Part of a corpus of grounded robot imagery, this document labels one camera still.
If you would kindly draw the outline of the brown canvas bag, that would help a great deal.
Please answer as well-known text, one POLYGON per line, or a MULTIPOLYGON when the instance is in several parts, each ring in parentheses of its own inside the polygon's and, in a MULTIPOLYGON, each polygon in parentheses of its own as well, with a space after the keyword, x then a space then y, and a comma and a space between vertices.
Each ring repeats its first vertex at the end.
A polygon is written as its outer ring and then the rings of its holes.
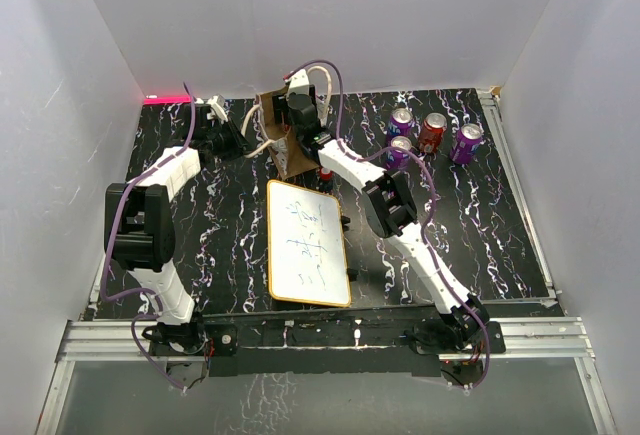
MULTIPOLYGON (((329 101, 327 99, 318 99, 318 97, 316 96, 316 87, 310 80, 310 74, 313 72, 320 72, 324 75, 326 79, 327 96, 332 95, 331 75, 325 67, 318 64, 305 66, 300 69, 307 70, 309 81, 311 83, 309 95, 311 95, 312 92, 315 92, 313 97, 315 98, 318 108, 318 115, 321 124, 326 127, 329 112, 329 101)), ((251 123, 257 124, 258 134, 261 136, 262 143, 257 147, 249 150, 249 154, 245 155, 244 157, 246 159, 251 159, 264 152, 268 153, 276 166, 280 178, 283 180, 287 180, 297 175, 301 175, 305 172, 318 169, 319 163, 313 159, 312 153, 302 152, 298 142, 294 138, 293 133, 289 132, 290 128, 288 126, 279 127, 273 123, 271 97, 277 94, 286 94, 286 87, 284 86, 280 90, 266 92, 256 96, 253 106, 244 116, 241 126, 241 133, 243 135, 246 135, 249 125, 251 123)))

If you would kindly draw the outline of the purple fanta can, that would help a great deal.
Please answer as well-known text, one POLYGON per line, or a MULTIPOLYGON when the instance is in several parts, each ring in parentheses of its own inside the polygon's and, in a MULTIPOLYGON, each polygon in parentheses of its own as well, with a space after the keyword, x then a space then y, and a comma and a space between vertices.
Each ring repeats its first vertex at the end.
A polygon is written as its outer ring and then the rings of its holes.
POLYGON ((388 143, 397 136, 408 137, 414 125, 412 112, 406 107, 394 109, 386 126, 386 141, 388 143))

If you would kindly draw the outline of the red can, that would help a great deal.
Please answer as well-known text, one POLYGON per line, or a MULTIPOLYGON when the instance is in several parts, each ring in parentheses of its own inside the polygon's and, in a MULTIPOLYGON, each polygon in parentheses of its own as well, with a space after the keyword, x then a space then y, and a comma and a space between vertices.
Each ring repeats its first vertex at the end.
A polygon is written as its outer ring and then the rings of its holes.
POLYGON ((447 119, 441 113, 432 112, 426 116, 421 124, 418 137, 418 148, 423 154, 435 153, 447 129, 447 119))

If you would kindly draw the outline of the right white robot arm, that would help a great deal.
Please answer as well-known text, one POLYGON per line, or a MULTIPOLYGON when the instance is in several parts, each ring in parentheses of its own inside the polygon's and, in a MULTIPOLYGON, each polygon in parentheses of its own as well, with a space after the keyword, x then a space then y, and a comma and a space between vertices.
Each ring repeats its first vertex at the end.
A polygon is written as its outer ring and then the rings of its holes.
POLYGON ((429 291, 443 319, 447 343, 466 352, 488 338, 489 314, 472 290, 451 273, 428 241, 427 225, 435 213, 436 193, 427 175, 431 198, 426 220, 418 209, 407 176, 384 169, 344 145, 336 133, 322 125, 313 88, 283 88, 262 97, 268 118, 290 127, 295 141, 290 150, 318 168, 326 168, 356 189, 364 199, 371 230, 391 243, 429 291))

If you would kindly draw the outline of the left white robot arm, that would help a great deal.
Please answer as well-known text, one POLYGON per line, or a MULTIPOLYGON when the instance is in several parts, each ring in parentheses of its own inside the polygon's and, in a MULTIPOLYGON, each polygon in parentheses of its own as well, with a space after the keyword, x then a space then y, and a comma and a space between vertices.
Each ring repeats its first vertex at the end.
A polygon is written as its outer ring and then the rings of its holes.
POLYGON ((170 142, 140 175, 109 185, 105 193, 100 298, 115 302, 145 295, 158 322, 175 326, 171 340, 186 354, 204 347, 207 331, 191 320, 195 302, 173 261, 171 203, 211 160, 233 160, 248 153, 248 142, 230 119, 223 98, 196 99, 188 107, 186 134, 170 142))

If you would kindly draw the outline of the pink tape strip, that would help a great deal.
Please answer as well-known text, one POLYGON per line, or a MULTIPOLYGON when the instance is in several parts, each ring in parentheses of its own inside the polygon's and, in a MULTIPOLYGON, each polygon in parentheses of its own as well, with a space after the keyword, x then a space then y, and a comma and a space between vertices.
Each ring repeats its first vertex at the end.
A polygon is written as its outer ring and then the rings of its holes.
POLYGON ((149 95, 145 98, 144 105, 164 105, 164 104, 180 104, 189 103, 192 97, 189 95, 174 95, 174 96, 158 96, 149 95))

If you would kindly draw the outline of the black board clip upper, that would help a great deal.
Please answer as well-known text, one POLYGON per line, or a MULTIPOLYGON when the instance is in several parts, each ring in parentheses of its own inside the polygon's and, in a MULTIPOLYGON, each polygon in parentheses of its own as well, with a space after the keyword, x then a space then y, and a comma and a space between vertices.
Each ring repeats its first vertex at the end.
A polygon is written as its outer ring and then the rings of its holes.
POLYGON ((340 220, 341 220, 341 225, 342 225, 342 227, 343 227, 344 229, 348 229, 348 228, 349 228, 349 225, 350 225, 350 223, 351 223, 351 219, 350 219, 348 216, 342 215, 342 216, 340 217, 340 220))

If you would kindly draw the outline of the black board clip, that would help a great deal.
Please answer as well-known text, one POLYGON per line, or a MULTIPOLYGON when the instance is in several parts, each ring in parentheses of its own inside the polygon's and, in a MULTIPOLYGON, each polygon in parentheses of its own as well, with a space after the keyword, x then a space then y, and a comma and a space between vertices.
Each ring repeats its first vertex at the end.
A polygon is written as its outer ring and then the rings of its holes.
POLYGON ((350 282, 356 281, 359 275, 359 271, 356 269, 348 268, 347 276, 350 282))
POLYGON ((350 225, 350 223, 351 223, 351 219, 350 219, 348 216, 342 215, 342 216, 340 217, 340 220, 341 220, 341 225, 342 225, 342 227, 343 227, 344 229, 348 229, 348 228, 349 228, 349 225, 350 225))

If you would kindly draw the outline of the white dry-erase board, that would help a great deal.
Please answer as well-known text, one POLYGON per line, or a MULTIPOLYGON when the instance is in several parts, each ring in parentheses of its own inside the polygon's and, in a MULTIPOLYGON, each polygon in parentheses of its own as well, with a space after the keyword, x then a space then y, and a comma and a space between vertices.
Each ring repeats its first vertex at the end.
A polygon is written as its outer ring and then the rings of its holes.
POLYGON ((351 305, 341 208, 332 196, 267 184, 268 289, 278 301, 351 305))

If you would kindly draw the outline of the black board clip lower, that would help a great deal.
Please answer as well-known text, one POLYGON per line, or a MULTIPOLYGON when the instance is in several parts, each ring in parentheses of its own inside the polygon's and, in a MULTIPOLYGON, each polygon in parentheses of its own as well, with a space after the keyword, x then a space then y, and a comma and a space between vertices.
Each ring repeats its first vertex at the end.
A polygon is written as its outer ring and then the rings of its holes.
POLYGON ((359 271, 356 269, 348 268, 347 276, 350 282, 356 281, 359 275, 359 271))

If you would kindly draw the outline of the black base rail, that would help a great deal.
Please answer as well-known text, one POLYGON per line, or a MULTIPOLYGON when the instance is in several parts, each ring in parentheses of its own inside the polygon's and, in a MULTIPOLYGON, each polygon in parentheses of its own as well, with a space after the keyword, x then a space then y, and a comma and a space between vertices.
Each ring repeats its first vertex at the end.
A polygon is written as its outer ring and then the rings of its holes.
POLYGON ((264 373, 410 373, 437 377, 445 355, 474 362, 506 351, 500 324, 481 315, 441 317, 431 305, 195 314, 156 322, 143 338, 161 357, 200 357, 210 377, 264 373))

